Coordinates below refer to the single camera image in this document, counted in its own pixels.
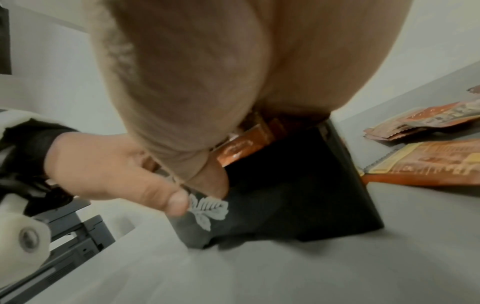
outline fingernail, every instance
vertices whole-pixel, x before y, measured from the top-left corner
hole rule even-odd
[[[181,189],[171,195],[165,208],[165,213],[171,216],[180,216],[185,214],[190,206],[189,194]]]

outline gray table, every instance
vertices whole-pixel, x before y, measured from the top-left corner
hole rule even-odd
[[[392,147],[365,127],[412,107],[472,98],[480,64],[339,124],[360,166]],[[450,137],[478,136],[474,132]],[[31,303],[479,303],[476,188],[371,183],[386,229],[312,243],[249,242],[186,250],[167,220],[136,228]]]

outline black bag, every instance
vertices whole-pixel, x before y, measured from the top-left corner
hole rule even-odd
[[[180,240],[205,248],[229,239],[312,241],[384,224],[330,121],[225,167],[224,200],[190,191],[190,209],[170,217]]]

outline white plastic part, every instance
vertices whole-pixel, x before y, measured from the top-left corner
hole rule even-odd
[[[15,194],[0,203],[0,287],[33,274],[50,254],[50,229],[22,214],[26,204]]]

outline hand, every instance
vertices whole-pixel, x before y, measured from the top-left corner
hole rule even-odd
[[[411,2],[83,0],[128,132],[217,197],[228,179],[209,148],[253,106],[324,116],[344,105],[387,56]]]
[[[152,173],[158,167],[128,135],[77,132],[58,136],[44,163],[47,176],[72,195],[95,200],[124,198],[168,215],[182,215],[189,196]]]

